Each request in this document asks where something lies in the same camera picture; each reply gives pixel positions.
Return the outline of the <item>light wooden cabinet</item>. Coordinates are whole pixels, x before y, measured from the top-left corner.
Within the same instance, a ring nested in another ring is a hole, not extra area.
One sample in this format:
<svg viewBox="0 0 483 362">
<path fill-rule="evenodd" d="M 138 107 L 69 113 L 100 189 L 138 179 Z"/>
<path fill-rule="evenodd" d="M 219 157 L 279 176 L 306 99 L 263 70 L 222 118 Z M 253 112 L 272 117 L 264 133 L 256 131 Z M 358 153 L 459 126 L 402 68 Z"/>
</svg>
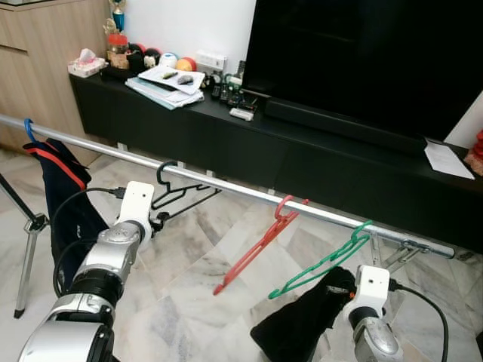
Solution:
<svg viewBox="0 0 483 362">
<path fill-rule="evenodd" d="M 0 2 L 0 115 L 89 139 L 68 65 L 106 52 L 107 0 Z"/>
</svg>

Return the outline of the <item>black plastic hanger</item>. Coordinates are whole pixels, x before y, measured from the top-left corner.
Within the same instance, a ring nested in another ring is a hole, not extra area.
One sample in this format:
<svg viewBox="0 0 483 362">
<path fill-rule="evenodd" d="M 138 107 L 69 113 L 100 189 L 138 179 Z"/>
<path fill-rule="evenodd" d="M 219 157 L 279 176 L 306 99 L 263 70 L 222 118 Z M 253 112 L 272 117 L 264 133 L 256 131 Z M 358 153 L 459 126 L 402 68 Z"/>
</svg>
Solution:
<svg viewBox="0 0 483 362">
<path fill-rule="evenodd" d="M 162 193 L 162 195 L 158 196 L 155 198 L 154 201 L 152 201 L 151 208 L 154 211 L 160 210 L 160 208 L 168 206 L 169 204 L 176 202 L 180 199 L 182 199 L 184 196 L 186 196 L 187 191 L 189 190 L 194 190 L 194 191 L 204 191 L 206 189 L 211 189 L 211 186 L 204 186 L 204 184 L 192 184 L 192 186 L 184 186 L 180 187 L 180 189 L 172 189 L 171 183 L 166 182 L 166 180 L 162 179 L 162 172 L 165 171 L 165 167 L 168 166 L 174 166 L 178 162 L 176 160 L 169 160 L 166 162 L 163 162 L 162 165 L 156 169 L 156 182 L 160 184 L 160 186 L 165 187 L 165 192 Z M 190 204 L 187 207 L 182 208 L 182 210 L 178 210 L 174 214 L 168 214 L 169 217 L 174 217 L 176 215 L 180 215 L 183 213 L 183 211 L 187 211 L 190 208 L 199 206 L 203 202 L 206 202 L 208 199 L 211 199 L 214 196 L 217 196 L 217 194 L 220 194 L 221 190 L 220 189 L 215 189 L 213 193 L 208 194 L 206 197 L 203 197 L 193 204 Z"/>
</svg>

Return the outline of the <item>glass jar red lid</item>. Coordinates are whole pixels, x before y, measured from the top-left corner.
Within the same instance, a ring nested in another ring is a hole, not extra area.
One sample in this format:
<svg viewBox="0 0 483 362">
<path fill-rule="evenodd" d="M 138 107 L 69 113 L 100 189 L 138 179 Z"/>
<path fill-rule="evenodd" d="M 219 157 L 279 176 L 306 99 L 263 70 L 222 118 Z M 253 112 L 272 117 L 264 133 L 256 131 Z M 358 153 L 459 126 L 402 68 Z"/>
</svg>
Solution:
<svg viewBox="0 0 483 362">
<path fill-rule="evenodd" d="M 106 59 L 110 66 L 117 69 L 130 69 L 128 62 L 128 39 L 120 33 L 107 36 Z"/>
</svg>

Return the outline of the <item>silver metal clothes rack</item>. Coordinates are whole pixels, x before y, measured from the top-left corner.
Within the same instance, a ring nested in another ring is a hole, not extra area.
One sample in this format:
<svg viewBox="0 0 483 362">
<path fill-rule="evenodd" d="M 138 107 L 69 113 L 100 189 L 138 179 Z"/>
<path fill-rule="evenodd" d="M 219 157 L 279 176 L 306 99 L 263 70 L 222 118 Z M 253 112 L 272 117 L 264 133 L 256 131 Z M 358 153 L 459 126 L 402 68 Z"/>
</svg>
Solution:
<svg viewBox="0 0 483 362">
<path fill-rule="evenodd" d="M 66 144 L 70 144 L 83 149 L 90 149 L 90 151 L 99 152 L 99 154 L 109 155 L 111 156 L 111 158 L 118 158 L 127 162 L 138 164 L 143 167 L 158 169 L 160 165 L 162 165 L 159 160 L 147 158 L 147 156 L 131 154 L 131 152 L 124 151 L 124 149 L 109 147 L 107 145 L 103 145 L 94 141 L 85 140 L 77 136 L 59 132 L 57 130 L 51 130 L 47 127 L 41 127 L 41 125 L 34 125 L 34 127 L 32 127 L 32 130 L 39 135 L 53 138 Z M 329 222 L 338 226 L 355 228 L 363 224 L 363 221 L 361 219 L 349 217 L 349 215 L 345 215 L 342 213 L 332 213 L 328 210 L 311 207 L 310 204 L 283 202 L 282 198 L 280 197 L 269 195 L 268 193 L 255 189 L 249 189 L 248 187 L 241 186 L 241 184 L 228 182 L 228 180 L 214 178 L 213 176 L 207 176 L 204 173 L 189 171 L 189 169 L 184 169 L 183 167 L 166 166 L 165 168 L 163 168 L 163 171 L 179 176 L 179 178 L 190 179 L 193 180 L 193 182 L 205 184 L 205 186 L 214 187 L 214 189 L 219 189 L 238 196 L 251 198 L 258 202 L 269 204 L 269 206 L 281 205 L 283 206 L 283 208 L 287 208 L 287 210 L 294 210 L 297 213 L 300 213 L 300 215 L 306 215 L 314 219 Z M 377 226 L 376 224 L 367 226 L 366 231 L 369 231 L 371 232 L 371 234 L 374 235 L 379 235 L 379 237 L 386 239 L 387 241 L 393 241 L 396 244 L 400 244 L 405 249 L 414 249 L 423 254 L 432 253 L 438 256 L 442 256 L 442 258 L 446 259 L 453 259 L 455 257 L 454 248 L 442 244 L 437 244 L 437 242 L 431 241 L 428 238 L 414 237 L 414 235 L 406 234 L 406 232 L 393 231 L 387 227 Z"/>
</svg>

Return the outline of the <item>navy polo shirt red collar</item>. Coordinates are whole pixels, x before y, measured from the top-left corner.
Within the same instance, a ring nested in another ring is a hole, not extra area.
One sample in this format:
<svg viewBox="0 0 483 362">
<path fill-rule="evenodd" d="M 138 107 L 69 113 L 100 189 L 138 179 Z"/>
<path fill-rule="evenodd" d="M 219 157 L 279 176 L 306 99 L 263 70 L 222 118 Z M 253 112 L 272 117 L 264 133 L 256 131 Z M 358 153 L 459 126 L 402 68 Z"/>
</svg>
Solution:
<svg viewBox="0 0 483 362">
<path fill-rule="evenodd" d="M 92 176 L 68 147 L 49 138 L 22 149 L 42 167 L 46 207 L 51 214 L 51 251 L 57 280 L 65 292 L 97 235 L 108 226 L 87 196 Z"/>
</svg>

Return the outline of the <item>blue plastic hanger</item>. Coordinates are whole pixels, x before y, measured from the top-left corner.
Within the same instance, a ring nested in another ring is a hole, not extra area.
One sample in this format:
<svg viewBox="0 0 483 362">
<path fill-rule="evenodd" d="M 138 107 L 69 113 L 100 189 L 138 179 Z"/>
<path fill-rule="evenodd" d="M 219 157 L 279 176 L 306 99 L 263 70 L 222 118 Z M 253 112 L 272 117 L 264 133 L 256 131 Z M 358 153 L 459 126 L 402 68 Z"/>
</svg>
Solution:
<svg viewBox="0 0 483 362">
<path fill-rule="evenodd" d="M 37 143 L 38 139 L 35 138 L 35 135 L 33 132 L 33 121 L 31 120 L 31 118 L 24 118 L 23 127 L 31 144 Z"/>
</svg>

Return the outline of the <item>pink tissue box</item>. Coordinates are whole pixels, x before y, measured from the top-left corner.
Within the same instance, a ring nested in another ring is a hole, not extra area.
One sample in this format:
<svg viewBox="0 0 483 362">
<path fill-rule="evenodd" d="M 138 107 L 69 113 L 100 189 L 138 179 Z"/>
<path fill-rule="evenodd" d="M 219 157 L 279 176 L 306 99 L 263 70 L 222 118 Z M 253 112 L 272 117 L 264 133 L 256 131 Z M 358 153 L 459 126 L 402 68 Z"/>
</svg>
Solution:
<svg viewBox="0 0 483 362">
<path fill-rule="evenodd" d="M 78 77 L 90 77 L 107 66 L 106 59 L 97 56 L 91 49 L 84 48 L 79 56 L 69 63 L 68 73 Z"/>
</svg>

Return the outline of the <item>black flat television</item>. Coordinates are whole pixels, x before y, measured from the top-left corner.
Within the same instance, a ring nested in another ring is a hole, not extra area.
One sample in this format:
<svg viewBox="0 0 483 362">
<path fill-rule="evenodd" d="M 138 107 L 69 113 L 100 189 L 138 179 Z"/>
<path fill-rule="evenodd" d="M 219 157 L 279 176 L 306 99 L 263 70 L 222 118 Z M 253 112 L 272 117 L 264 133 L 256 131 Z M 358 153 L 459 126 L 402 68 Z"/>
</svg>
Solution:
<svg viewBox="0 0 483 362">
<path fill-rule="evenodd" d="M 245 90 L 444 139 L 483 90 L 477 0 L 257 0 Z"/>
</svg>

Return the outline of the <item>black shirt red trim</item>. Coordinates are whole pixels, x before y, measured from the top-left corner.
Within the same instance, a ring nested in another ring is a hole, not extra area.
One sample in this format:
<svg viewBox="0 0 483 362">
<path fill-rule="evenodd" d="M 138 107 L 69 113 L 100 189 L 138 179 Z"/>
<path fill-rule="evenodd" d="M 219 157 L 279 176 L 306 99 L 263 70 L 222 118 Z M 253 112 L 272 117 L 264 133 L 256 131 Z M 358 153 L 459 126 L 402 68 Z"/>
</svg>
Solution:
<svg viewBox="0 0 483 362">
<path fill-rule="evenodd" d="M 332 328 L 344 306 L 332 300 L 332 271 L 308 292 L 251 329 L 270 362 L 309 362 L 318 339 Z"/>
</svg>

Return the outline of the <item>black TV console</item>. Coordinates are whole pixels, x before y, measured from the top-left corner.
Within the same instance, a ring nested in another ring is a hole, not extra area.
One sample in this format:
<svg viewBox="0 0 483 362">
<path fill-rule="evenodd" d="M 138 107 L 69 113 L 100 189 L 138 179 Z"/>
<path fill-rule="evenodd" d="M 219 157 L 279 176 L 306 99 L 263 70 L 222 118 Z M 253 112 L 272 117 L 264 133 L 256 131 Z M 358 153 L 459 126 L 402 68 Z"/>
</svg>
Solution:
<svg viewBox="0 0 483 362">
<path fill-rule="evenodd" d="M 398 152 L 276 118 L 244 121 L 213 100 L 169 110 L 101 75 L 69 82 L 86 133 L 483 251 L 482 219 L 472 214 L 483 204 L 481 180 L 435 171 L 424 144 Z"/>
</svg>

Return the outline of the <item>red plastic hanger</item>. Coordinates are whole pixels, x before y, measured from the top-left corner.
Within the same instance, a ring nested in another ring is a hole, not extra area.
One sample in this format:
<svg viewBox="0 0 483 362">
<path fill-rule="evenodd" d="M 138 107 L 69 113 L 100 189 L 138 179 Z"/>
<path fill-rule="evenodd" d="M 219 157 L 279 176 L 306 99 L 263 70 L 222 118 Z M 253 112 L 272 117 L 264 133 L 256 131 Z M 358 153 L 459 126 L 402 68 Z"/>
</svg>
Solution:
<svg viewBox="0 0 483 362">
<path fill-rule="evenodd" d="M 252 248 L 249 248 L 248 252 L 245 252 L 245 255 L 241 256 L 241 259 L 238 259 L 238 262 L 235 262 L 235 265 L 232 265 L 232 268 L 229 269 L 226 275 L 223 277 L 222 282 L 215 286 L 213 290 L 214 296 L 220 294 L 225 287 L 238 278 L 246 266 L 249 266 L 257 258 L 257 256 L 261 254 L 263 249 L 265 249 L 270 242 L 274 241 L 281 234 L 281 232 L 283 232 L 300 215 L 300 213 L 297 211 L 290 211 L 290 213 L 286 214 L 282 213 L 283 206 L 285 206 L 287 202 L 290 202 L 290 200 L 293 200 L 292 195 L 283 197 L 275 209 L 275 222 L 273 222 L 272 226 L 266 230 L 263 237 L 256 242 Z"/>
</svg>

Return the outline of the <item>gold and blue trophy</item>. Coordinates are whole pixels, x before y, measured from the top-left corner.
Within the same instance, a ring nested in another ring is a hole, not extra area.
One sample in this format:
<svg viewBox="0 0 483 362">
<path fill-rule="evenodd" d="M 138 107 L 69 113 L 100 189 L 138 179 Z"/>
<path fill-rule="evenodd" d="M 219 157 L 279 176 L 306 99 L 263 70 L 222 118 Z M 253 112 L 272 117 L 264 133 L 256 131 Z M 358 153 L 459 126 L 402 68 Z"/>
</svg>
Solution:
<svg viewBox="0 0 483 362">
<path fill-rule="evenodd" d="M 103 25 L 107 35 L 123 35 L 125 28 L 125 3 L 127 0 L 107 0 L 110 7 L 109 20 Z"/>
</svg>

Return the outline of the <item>stack of white papers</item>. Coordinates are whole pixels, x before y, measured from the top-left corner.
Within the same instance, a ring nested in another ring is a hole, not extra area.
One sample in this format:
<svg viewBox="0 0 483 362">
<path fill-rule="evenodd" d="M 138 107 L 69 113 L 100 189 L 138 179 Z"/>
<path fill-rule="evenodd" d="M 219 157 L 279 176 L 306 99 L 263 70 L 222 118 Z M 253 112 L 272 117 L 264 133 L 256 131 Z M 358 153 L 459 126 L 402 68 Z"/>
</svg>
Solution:
<svg viewBox="0 0 483 362">
<path fill-rule="evenodd" d="M 201 86 L 205 77 L 203 72 L 155 66 L 125 80 L 125 86 L 173 110 L 204 99 Z"/>
</svg>

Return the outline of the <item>green plastic hanger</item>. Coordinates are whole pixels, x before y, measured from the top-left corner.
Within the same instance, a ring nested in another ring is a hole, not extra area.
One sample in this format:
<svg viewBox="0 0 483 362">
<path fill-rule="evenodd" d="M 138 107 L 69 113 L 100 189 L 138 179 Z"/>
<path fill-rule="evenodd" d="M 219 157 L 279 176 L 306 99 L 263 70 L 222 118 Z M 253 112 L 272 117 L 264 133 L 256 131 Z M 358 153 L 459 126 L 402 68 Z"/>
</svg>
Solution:
<svg viewBox="0 0 483 362">
<path fill-rule="evenodd" d="M 366 234 L 365 229 L 371 225 L 372 221 L 368 220 L 363 222 L 359 227 L 356 227 L 355 230 L 352 231 L 352 234 L 349 235 L 349 239 L 345 244 L 338 247 L 327 256 L 324 256 L 323 259 L 320 259 L 320 261 L 314 263 L 314 265 L 311 265 L 309 268 L 301 270 L 297 275 L 287 280 L 284 285 L 277 287 L 277 289 L 268 294 L 268 299 L 277 299 L 277 297 L 292 292 L 292 290 L 296 290 L 298 287 L 328 275 L 331 270 L 339 268 L 343 262 L 352 258 L 362 246 L 369 242 L 371 235 Z"/>
</svg>

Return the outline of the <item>white power socket box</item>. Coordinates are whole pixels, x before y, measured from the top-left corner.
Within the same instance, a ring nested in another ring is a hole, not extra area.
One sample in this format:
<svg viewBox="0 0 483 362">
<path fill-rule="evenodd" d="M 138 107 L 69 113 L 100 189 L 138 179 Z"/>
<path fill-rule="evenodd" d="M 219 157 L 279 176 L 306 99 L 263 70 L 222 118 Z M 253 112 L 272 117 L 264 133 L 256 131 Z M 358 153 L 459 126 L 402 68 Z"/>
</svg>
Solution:
<svg viewBox="0 0 483 362">
<path fill-rule="evenodd" d="M 217 53 L 211 53 L 208 51 L 196 51 L 195 61 L 200 68 L 224 70 L 227 57 Z"/>
</svg>

